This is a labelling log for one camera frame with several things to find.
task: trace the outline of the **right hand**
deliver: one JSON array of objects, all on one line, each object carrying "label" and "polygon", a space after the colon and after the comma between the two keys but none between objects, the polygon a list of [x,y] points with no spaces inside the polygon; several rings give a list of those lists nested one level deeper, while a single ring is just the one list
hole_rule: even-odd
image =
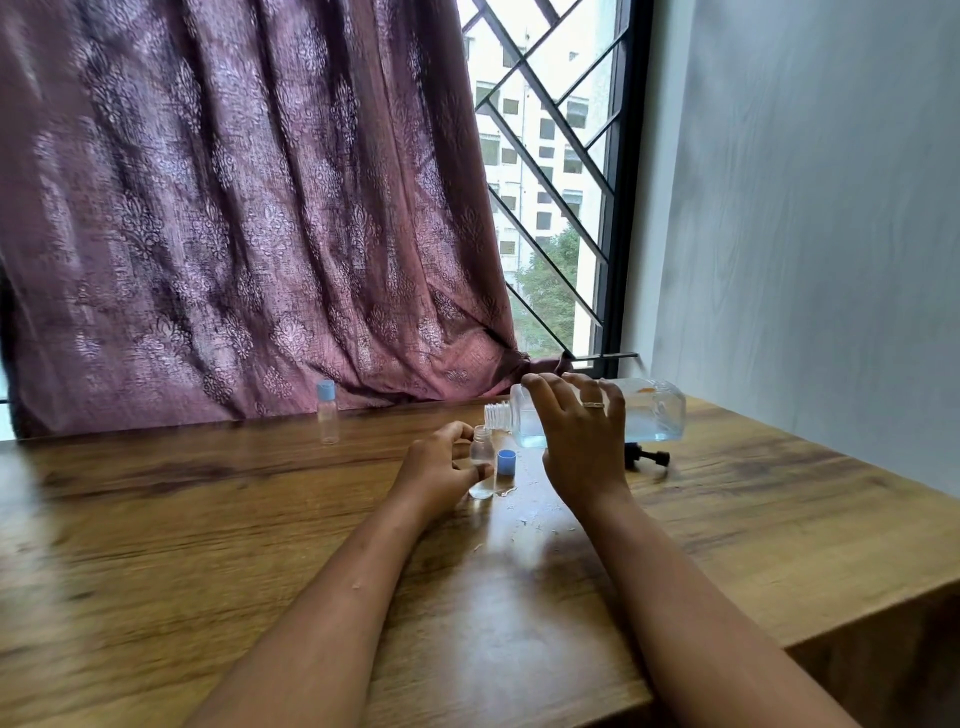
[{"label": "right hand", "polygon": [[[577,374],[530,374],[521,382],[546,435],[543,469],[573,514],[582,519],[603,502],[630,498],[623,468],[626,404],[620,388]],[[584,407],[570,385],[580,390],[583,401],[603,401],[606,392],[608,411]]]}]

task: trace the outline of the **bottle cap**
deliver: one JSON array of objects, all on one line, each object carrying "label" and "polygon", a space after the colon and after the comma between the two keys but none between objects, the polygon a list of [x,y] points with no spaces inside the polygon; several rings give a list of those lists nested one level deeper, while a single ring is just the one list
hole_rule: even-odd
[{"label": "bottle cap", "polygon": [[333,379],[324,379],[317,382],[317,399],[320,401],[334,401],[337,399],[337,383]]},{"label": "bottle cap", "polygon": [[496,454],[496,474],[513,477],[516,474],[516,453],[503,449]]}]

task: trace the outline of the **left hand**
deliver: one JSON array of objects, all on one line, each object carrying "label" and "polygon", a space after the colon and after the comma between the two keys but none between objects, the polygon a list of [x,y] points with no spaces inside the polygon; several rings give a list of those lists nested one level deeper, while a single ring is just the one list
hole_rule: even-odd
[{"label": "left hand", "polygon": [[423,527],[452,510],[470,486],[493,475],[489,465],[459,470],[453,464],[453,444],[472,439],[473,427],[454,422],[423,440],[415,440],[403,458],[388,499],[412,505]]}]

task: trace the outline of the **clear bottle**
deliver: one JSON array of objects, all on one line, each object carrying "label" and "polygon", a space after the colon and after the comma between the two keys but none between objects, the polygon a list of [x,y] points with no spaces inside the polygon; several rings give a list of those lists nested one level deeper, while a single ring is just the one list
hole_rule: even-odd
[{"label": "clear bottle", "polygon": [[317,382],[317,422],[320,424],[320,441],[324,445],[340,441],[339,416],[337,383],[333,379]]},{"label": "clear bottle", "polygon": [[[473,465],[490,465],[493,468],[493,462],[496,460],[496,453],[493,451],[493,440],[491,431],[480,425],[473,429],[473,442],[470,443],[470,463]],[[496,490],[496,479],[493,475],[481,480],[470,488],[470,497],[477,500],[486,500],[493,495]]]},{"label": "clear bottle", "polygon": [[[686,423],[686,397],[668,381],[630,378],[611,379],[627,404],[624,442],[645,443],[679,440]],[[580,390],[572,387],[577,399]],[[609,404],[607,395],[604,404]],[[484,409],[487,429],[502,429],[514,435],[522,448],[545,448],[543,425],[530,392],[522,384],[510,388],[510,401],[488,404]]]}]

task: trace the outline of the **metal window bar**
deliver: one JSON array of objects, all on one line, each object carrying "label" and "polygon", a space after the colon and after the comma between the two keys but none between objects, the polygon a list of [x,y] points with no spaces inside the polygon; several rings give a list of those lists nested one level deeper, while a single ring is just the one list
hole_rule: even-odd
[{"label": "metal window bar", "polygon": [[543,174],[543,170],[540,169],[540,166],[530,155],[530,152],[527,151],[527,148],[523,146],[523,142],[520,141],[519,137],[514,133],[514,130],[510,128],[503,116],[500,115],[500,112],[496,110],[493,104],[489,102],[484,102],[487,105],[488,114],[493,120],[493,123],[496,124],[497,128],[507,137],[508,141],[514,145],[516,153],[520,155],[524,163],[530,168],[530,171],[534,173],[534,176],[537,178],[537,181],[540,185],[547,191],[551,198],[553,198],[554,204],[560,208],[560,212],[563,216],[569,221],[570,226],[580,235],[581,239],[587,243],[587,247],[590,248],[595,255],[597,255],[603,262],[607,262],[607,254],[604,253],[600,246],[596,244],[593,240],[592,235],[587,232],[587,229],[584,227],[583,223],[580,222],[580,218],[573,214],[573,210],[570,209],[570,206],[566,203],[564,196],[557,191],[557,188],[553,186],[553,183],[547,179],[547,176]]},{"label": "metal window bar", "polygon": [[566,346],[566,344],[565,344],[563,341],[560,340],[560,337],[557,336],[557,334],[555,334],[555,333],[553,332],[553,329],[550,328],[550,327],[543,321],[543,319],[540,317],[540,315],[537,313],[537,311],[535,311],[535,310],[530,306],[530,304],[528,304],[526,301],[523,300],[523,297],[516,292],[516,290],[514,289],[514,287],[513,287],[510,283],[508,283],[506,280],[504,280],[503,282],[506,283],[506,285],[507,285],[507,290],[510,291],[512,294],[514,294],[514,298],[516,298],[518,301],[520,301],[520,302],[523,304],[523,307],[526,308],[528,311],[530,311],[530,314],[531,314],[535,319],[537,319],[537,323],[540,324],[540,325],[543,327],[543,330],[546,331],[548,334],[550,334],[550,338],[552,338],[554,341],[556,341],[558,344],[560,344],[560,348],[564,350],[564,353],[565,353],[567,356],[569,356],[570,358],[573,358],[573,352],[572,352],[570,349],[568,349],[567,346]]},{"label": "metal window bar", "polygon": [[460,29],[461,33],[469,33],[473,30],[473,26],[480,22],[482,15],[478,12],[470,20],[467,21],[467,25]]},{"label": "metal window bar", "polygon": [[560,23],[560,16],[557,15],[557,9],[553,7],[550,0],[534,0],[534,2],[537,3],[537,7],[540,8],[540,12],[551,27]]},{"label": "metal window bar", "polygon": [[613,42],[607,46],[607,49],[597,56],[596,59],[593,60],[593,63],[587,66],[587,69],[577,77],[576,81],[570,84],[570,88],[564,91],[563,95],[557,99],[557,106],[566,101],[566,98],[575,90],[577,90],[577,86],[582,84],[587,79],[587,76],[593,73],[593,69],[600,65],[600,63],[603,62],[603,59],[606,58],[614,48],[616,48],[619,42],[627,35],[628,30],[628,28],[625,28],[624,30],[620,31],[620,35],[613,39]]},{"label": "metal window bar", "polygon": [[620,115],[620,112],[618,111],[609,119],[607,119],[607,121],[603,123],[603,126],[600,127],[600,129],[598,129],[596,132],[594,132],[593,136],[587,141],[587,143],[584,146],[587,149],[589,149],[594,144],[596,144],[597,139],[599,139],[601,136],[603,136],[607,132],[607,129],[611,127],[612,123],[617,120],[617,117],[619,117],[619,115]]},{"label": "metal window bar", "polygon": [[584,145],[581,143],[580,138],[576,133],[573,132],[573,129],[570,128],[566,118],[560,113],[560,109],[550,97],[549,92],[540,81],[540,78],[536,73],[534,73],[533,68],[530,67],[526,59],[523,58],[520,49],[517,48],[513,39],[510,38],[510,34],[507,33],[507,29],[503,26],[503,23],[500,22],[500,18],[498,18],[496,13],[493,12],[490,5],[487,3],[487,0],[473,0],[473,2],[480,12],[484,14],[487,23],[490,25],[490,28],[497,40],[500,41],[500,44],[504,48],[508,49],[514,55],[514,58],[520,59],[518,67],[520,73],[523,74],[523,78],[527,80],[527,84],[529,84],[533,89],[547,113],[550,114],[550,117],[554,120],[554,123],[564,134],[567,142],[570,144],[570,147],[572,147],[573,151],[577,153],[577,157],[580,158],[584,166],[589,170],[590,175],[593,176],[593,180],[600,187],[601,191],[612,196],[613,188],[607,181],[607,178],[604,177],[603,173],[597,167],[596,162],[593,161],[593,158],[588,154],[587,150],[584,149]]},{"label": "metal window bar", "polygon": [[[530,46],[530,48],[527,49],[525,52],[519,54],[519,57],[518,57],[518,58],[515,57],[515,58],[517,58],[516,63],[514,63],[512,66],[510,66],[510,70],[508,70],[508,71],[504,74],[503,78],[500,79],[498,82],[496,82],[496,83],[493,85],[493,88],[490,89],[490,93],[488,93],[486,96],[484,96],[484,97],[480,100],[480,104],[483,104],[483,102],[485,102],[490,96],[494,95],[494,93],[496,93],[498,90],[500,90],[500,87],[507,83],[507,79],[509,79],[509,78],[513,75],[514,71],[516,71],[518,68],[520,68],[520,65],[521,65],[522,63],[525,63],[526,60],[527,60],[528,58],[530,58],[530,56],[534,53],[534,51],[536,51],[538,48],[540,48],[540,47],[544,44],[544,42],[550,37],[550,34],[553,33],[553,32],[560,26],[560,24],[561,24],[562,22],[564,22],[564,21],[570,16],[570,14],[577,9],[577,6],[579,6],[583,1],[584,1],[584,0],[575,0],[575,2],[573,2],[573,3],[570,5],[570,7],[567,8],[567,9],[564,11],[564,14],[561,15],[561,16],[557,19],[557,22],[554,23],[553,25],[551,25],[549,28],[547,28],[546,33],[544,33],[542,36],[540,36],[540,39],[539,39],[536,43],[534,43],[532,46]],[[477,8],[480,8],[480,5],[479,5],[479,3],[478,3],[478,0],[473,0],[473,4],[476,5]],[[477,11],[477,14],[476,14],[473,18],[470,19],[470,21],[469,21],[469,23],[468,23],[467,25],[469,25],[470,28],[472,28],[474,25],[476,25],[476,21],[479,20],[480,17],[482,17],[482,16],[483,16],[483,10],[482,10],[482,9],[481,9],[481,10],[478,10],[478,11]],[[469,28],[467,28],[467,26],[464,26],[464,33],[465,33],[467,30],[469,30]],[[519,48],[518,48],[516,45],[514,45],[514,50],[518,51]]]},{"label": "metal window bar", "polygon": [[564,286],[566,286],[566,289],[573,294],[574,298],[576,298],[577,300],[577,303],[579,303],[580,306],[583,307],[583,309],[585,310],[587,315],[590,317],[592,322],[596,324],[598,327],[602,327],[603,322],[600,321],[600,317],[597,316],[596,311],[594,311],[592,306],[588,305],[587,302],[584,301],[583,297],[577,292],[577,289],[574,287],[574,285],[569,280],[567,280],[566,276],[564,275],[564,272],[557,267],[557,264],[554,263],[553,260],[550,258],[550,256],[547,255],[546,252],[543,250],[543,248],[540,247],[540,243],[537,242],[536,237],[534,235],[531,235],[530,232],[523,226],[523,224],[517,219],[516,215],[514,215],[513,211],[506,206],[506,204],[500,198],[500,195],[497,193],[495,189],[493,189],[491,185],[488,184],[487,189],[490,192],[491,196],[493,197],[493,200],[496,202],[496,206],[498,206],[503,211],[504,215],[506,215],[510,224],[513,225],[514,228],[521,235],[523,235],[527,243],[529,243],[530,246],[535,251],[537,251],[537,253],[540,255],[541,258],[543,258],[544,261],[546,261],[546,264],[550,266],[550,270],[552,270],[554,272],[554,275],[556,275],[557,278],[560,279],[561,283]]}]

